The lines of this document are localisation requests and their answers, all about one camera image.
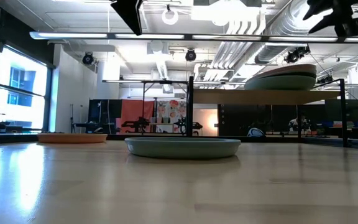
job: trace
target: green plate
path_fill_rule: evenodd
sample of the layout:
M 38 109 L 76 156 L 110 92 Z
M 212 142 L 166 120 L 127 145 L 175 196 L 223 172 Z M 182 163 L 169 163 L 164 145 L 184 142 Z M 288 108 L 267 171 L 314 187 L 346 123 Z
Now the green plate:
M 316 79 L 303 75 L 280 75 L 253 78 L 245 84 L 246 90 L 311 90 Z
M 127 138 L 134 155 L 166 159 L 217 159 L 233 156 L 240 140 L 206 138 Z

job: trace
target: white pipe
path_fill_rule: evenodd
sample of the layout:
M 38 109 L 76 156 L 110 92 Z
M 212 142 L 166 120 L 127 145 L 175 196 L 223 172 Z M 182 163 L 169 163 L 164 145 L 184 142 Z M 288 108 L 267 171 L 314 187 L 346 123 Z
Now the white pipe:
M 234 29 L 233 29 L 232 34 L 237 34 L 237 32 L 239 31 L 240 28 L 241 28 L 241 21 L 235 21 L 234 22 Z M 224 54 L 224 56 L 221 59 L 221 61 L 218 63 L 219 68 L 224 68 L 223 64 L 227 60 L 229 60 L 230 57 L 232 57 L 231 52 L 233 52 L 235 47 L 237 47 L 238 45 L 239 45 L 239 43 L 237 43 L 237 42 L 232 42 L 232 43 L 229 43 L 227 45 L 226 53 Z
M 234 28 L 234 21 L 229 21 L 229 28 L 226 31 L 226 34 L 231 34 Z M 221 42 L 221 45 L 218 48 L 218 52 L 215 55 L 215 58 L 212 60 L 211 66 L 213 68 L 218 68 L 217 61 L 222 57 L 222 51 L 226 46 L 226 42 Z
M 259 14 L 259 16 L 255 16 L 253 17 L 253 19 L 251 20 L 251 26 L 249 27 L 249 29 L 247 30 L 246 34 L 247 35 L 251 35 L 254 34 L 256 31 L 259 31 L 259 27 L 263 27 L 263 21 L 265 21 L 265 14 L 263 14 L 262 12 Z M 236 55 L 236 57 L 234 58 L 234 60 L 231 62 L 231 64 L 229 65 L 229 68 L 232 68 L 239 60 L 240 58 L 244 55 L 244 53 L 246 52 L 246 50 L 249 48 L 249 46 L 251 45 L 249 42 L 243 42 L 241 44 L 242 46 L 240 46 L 241 51 Z
M 239 34 L 244 34 L 246 32 L 247 28 L 248 28 L 248 20 L 243 20 L 241 29 L 239 30 Z M 224 68 L 230 68 L 230 65 L 236 62 L 234 59 L 236 59 L 237 56 L 239 55 L 239 53 L 242 52 L 242 48 L 243 48 L 244 44 L 245 43 L 243 43 L 243 42 L 237 43 L 237 46 L 234 49 L 233 54 L 231 55 L 230 59 L 227 60 L 227 62 L 224 64 Z

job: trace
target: metal frame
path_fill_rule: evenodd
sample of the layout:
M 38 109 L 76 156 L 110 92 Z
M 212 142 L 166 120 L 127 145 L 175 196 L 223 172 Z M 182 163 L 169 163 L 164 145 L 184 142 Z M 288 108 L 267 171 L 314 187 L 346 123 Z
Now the metal frame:
M 145 100 L 145 93 L 147 92 L 147 90 L 149 90 L 151 88 L 151 86 L 149 88 L 146 88 L 146 84 L 147 83 L 153 83 L 152 85 L 154 85 L 155 83 L 159 83 L 159 84 L 185 84 L 187 85 L 187 98 L 186 98 L 186 136 L 188 138 L 197 138 L 197 137 L 193 137 L 193 103 L 194 103 L 194 77 L 190 76 L 188 81 L 173 81 L 173 80 L 143 80 L 143 81 L 137 81 L 137 82 L 141 82 L 143 83 L 143 105 L 142 105 L 142 117 L 144 117 L 144 100 Z M 337 79 L 337 80 L 333 80 L 331 82 L 327 82 L 325 84 L 322 85 L 318 85 L 315 86 L 313 89 L 322 87 L 322 86 L 326 86 L 326 85 L 332 85 L 332 83 L 337 83 L 341 89 L 340 91 L 340 97 L 341 97 L 341 111 L 342 111 L 342 135 L 343 135 L 343 139 L 342 139 L 342 146 L 343 147 L 349 147 L 349 136 L 347 134 L 347 116 L 346 116 L 346 96 L 345 96 L 345 80 L 344 79 Z M 301 105 L 297 105 L 296 106 L 296 110 L 297 110 L 297 119 L 298 119 L 298 124 L 301 124 Z M 265 139 L 254 139 L 252 138 L 250 140 L 250 138 L 248 137 L 235 137 L 235 139 L 240 139 L 243 142 L 294 142 L 294 143 L 305 143 L 305 139 L 302 138 L 301 136 L 302 134 L 302 129 L 298 128 L 298 137 L 297 138 L 287 138 L 286 140 L 282 140 L 281 138 L 265 138 Z
M 332 84 L 338 83 L 340 87 L 341 96 L 341 111 L 342 111 L 342 146 L 349 147 L 349 135 L 347 134 L 347 115 L 346 115 L 346 91 L 345 91 L 345 79 L 340 78 L 331 82 L 324 83 L 322 85 L 315 86 L 313 89 Z
M 263 42 L 297 44 L 358 44 L 358 37 L 232 35 L 232 34 L 143 34 L 110 32 L 30 32 L 35 40 L 174 40 L 213 42 Z
M 167 84 L 167 85 L 185 84 L 185 85 L 188 86 L 188 88 L 189 88 L 189 86 L 190 86 L 190 83 L 187 82 L 187 81 L 174 81 L 174 80 L 142 80 L 142 81 L 140 81 L 140 82 L 143 83 L 142 118 L 144 118 L 144 100 L 145 100 L 146 92 L 147 92 L 150 88 L 152 88 L 156 83 L 161 84 L 161 85 L 166 85 L 166 84 Z M 146 84 L 147 84 L 147 83 L 151 83 L 151 85 L 146 89 Z

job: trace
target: black panel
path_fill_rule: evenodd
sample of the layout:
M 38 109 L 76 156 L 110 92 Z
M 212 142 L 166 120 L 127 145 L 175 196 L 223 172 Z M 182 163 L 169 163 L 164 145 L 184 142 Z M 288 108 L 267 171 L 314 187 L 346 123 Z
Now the black panel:
M 117 0 L 111 7 L 121 16 L 122 20 L 136 35 L 142 34 L 139 8 L 143 0 Z
M 108 124 L 110 112 L 110 122 L 115 122 L 116 118 L 121 117 L 122 100 L 90 100 L 88 121 L 94 123 Z
M 342 121 L 340 100 L 326 100 L 326 116 L 329 121 Z M 358 100 L 346 100 L 348 121 L 358 121 Z
M 263 123 L 270 121 L 270 106 L 218 105 L 218 110 L 219 136 L 247 136 L 251 125 L 266 131 Z

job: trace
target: ductwork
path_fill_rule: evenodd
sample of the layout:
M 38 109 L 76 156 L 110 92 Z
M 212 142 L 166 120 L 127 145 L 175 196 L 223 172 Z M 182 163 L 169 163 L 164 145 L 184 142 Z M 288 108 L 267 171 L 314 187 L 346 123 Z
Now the ductwork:
M 238 4 L 236 6 L 241 7 L 243 3 L 237 2 L 236 4 Z M 245 13 L 248 16 L 242 16 L 239 19 L 229 21 L 229 28 L 226 34 L 242 35 L 262 33 L 266 27 L 263 10 L 256 7 L 248 7 Z M 250 44 L 247 42 L 222 42 L 211 63 L 211 70 L 207 71 L 204 81 L 219 81 L 225 77 L 226 73 L 233 68 L 249 46 Z
M 157 70 L 160 74 L 160 78 L 162 80 L 167 80 L 168 79 L 168 69 L 167 69 L 167 64 L 165 63 L 165 60 L 163 59 L 163 50 L 164 50 L 164 45 L 162 43 L 162 41 L 160 40 L 153 40 L 150 43 L 150 48 L 153 52 L 153 54 L 156 56 L 155 57 L 155 64 L 157 65 Z M 170 85 L 164 85 L 163 89 L 167 92 L 171 91 L 171 86 Z
M 263 32 L 263 35 L 308 35 L 309 30 L 322 18 L 322 15 L 317 15 L 303 21 L 303 16 L 308 9 L 309 5 L 307 1 L 293 0 Z M 268 64 L 286 49 L 287 47 L 266 46 L 265 44 L 254 43 L 249 48 L 249 53 L 251 54 L 248 54 L 246 62 L 252 60 L 253 53 L 258 52 L 256 57 L 254 57 L 254 62 Z

